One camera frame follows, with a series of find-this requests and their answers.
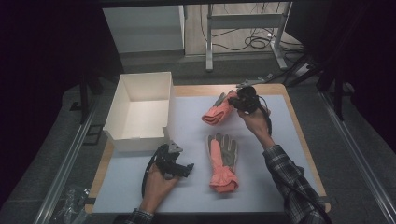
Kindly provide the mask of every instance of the table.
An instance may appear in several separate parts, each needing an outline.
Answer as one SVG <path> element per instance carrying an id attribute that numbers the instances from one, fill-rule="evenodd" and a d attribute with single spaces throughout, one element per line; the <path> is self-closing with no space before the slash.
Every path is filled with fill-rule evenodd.
<path id="1" fill-rule="evenodd" d="M 299 125 L 297 117 L 294 113 L 293 107 L 290 102 L 290 98 L 286 92 L 285 87 L 281 84 L 261 84 L 261 85 L 255 86 L 255 88 L 257 90 L 257 93 L 260 95 L 282 95 L 283 96 L 283 98 L 286 102 L 286 105 L 288 107 L 288 110 L 290 112 L 292 122 L 293 122 L 296 132 L 298 134 L 298 138 L 302 145 L 304 155 L 308 161 L 310 170 L 311 170 L 311 172 L 314 176 L 314 179 L 317 183 L 318 194 L 321 197 L 325 197 L 326 192 L 325 192 L 323 185 L 320 181 L 318 171 L 317 171 L 315 163 L 312 159 L 308 145 L 305 142 L 303 132 L 301 130 L 301 127 Z M 228 92 L 231 89 L 234 89 L 234 85 L 175 86 L 175 93 L 176 93 L 176 96 L 217 96 L 217 95 L 220 95 L 222 92 Z M 111 159 L 113 150 L 114 150 L 113 145 L 107 141 L 106 148 L 103 153 L 102 159 L 100 161 L 99 167 L 97 169 L 95 179 L 92 182 L 91 192 L 89 195 L 89 198 L 91 200 L 95 199 L 99 194 L 99 190 L 100 190 L 100 188 L 103 184 L 103 181 L 105 179 L 106 170 L 110 163 L 110 159 Z M 86 204 L 85 209 L 88 213 L 91 213 L 92 209 L 93 209 L 93 204 Z M 330 211 L 330 209 L 331 209 L 330 204 L 326 203 L 326 211 L 328 212 L 328 211 Z"/>

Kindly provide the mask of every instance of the open cardboard box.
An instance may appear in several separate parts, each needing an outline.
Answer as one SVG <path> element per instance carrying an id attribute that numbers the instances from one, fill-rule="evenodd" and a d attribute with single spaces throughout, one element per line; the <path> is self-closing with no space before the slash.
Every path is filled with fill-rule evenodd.
<path id="1" fill-rule="evenodd" d="M 174 101 L 170 72 L 120 75 L 103 130 L 118 151 L 156 150 L 173 137 Z"/>

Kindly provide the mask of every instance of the plaid shirt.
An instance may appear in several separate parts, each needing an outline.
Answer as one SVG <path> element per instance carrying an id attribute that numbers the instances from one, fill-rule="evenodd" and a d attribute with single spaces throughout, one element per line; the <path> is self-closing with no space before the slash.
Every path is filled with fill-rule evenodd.
<path id="1" fill-rule="evenodd" d="M 283 179 L 295 188 L 304 192 L 308 197 L 322 205 L 324 202 L 318 194 L 311 188 L 304 177 L 304 169 L 296 166 L 289 158 L 281 146 L 275 145 L 264 150 L 262 155 L 265 158 L 268 170 L 272 174 L 276 187 L 285 199 L 285 213 L 290 218 L 291 223 L 296 224 L 324 224 L 325 221 L 320 213 L 305 199 L 297 195 L 294 191 L 284 186 L 277 179 Z M 152 214 L 135 209 L 125 224 L 149 224 Z"/>

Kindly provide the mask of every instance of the gardening glove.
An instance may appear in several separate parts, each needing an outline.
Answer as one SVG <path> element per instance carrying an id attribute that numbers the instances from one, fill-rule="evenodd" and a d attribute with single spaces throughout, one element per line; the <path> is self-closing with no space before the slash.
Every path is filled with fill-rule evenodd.
<path id="1" fill-rule="evenodd" d="M 238 178 L 235 175 L 237 145 L 230 135 L 207 137 L 207 147 L 212 162 L 213 175 L 209 186 L 218 193 L 231 192 L 238 188 Z"/>
<path id="2" fill-rule="evenodd" d="M 223 92 L 209 111 L 202 116 L 202 120 L 213 126 L 222 123 L 233 112 L 233 106 L 228 103 L 230 97 L 237 97 L 236 91 L 230 91 L 227 95 Z"/>

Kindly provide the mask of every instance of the shirt cuff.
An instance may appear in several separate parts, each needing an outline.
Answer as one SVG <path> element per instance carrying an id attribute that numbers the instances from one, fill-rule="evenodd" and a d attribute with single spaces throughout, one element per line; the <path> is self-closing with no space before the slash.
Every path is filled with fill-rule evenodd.
<path id="1" fill-rule="evenodd" d="M 136 208 L 124 224 L 150 224 L 153 217 L 153 214 Z"/>

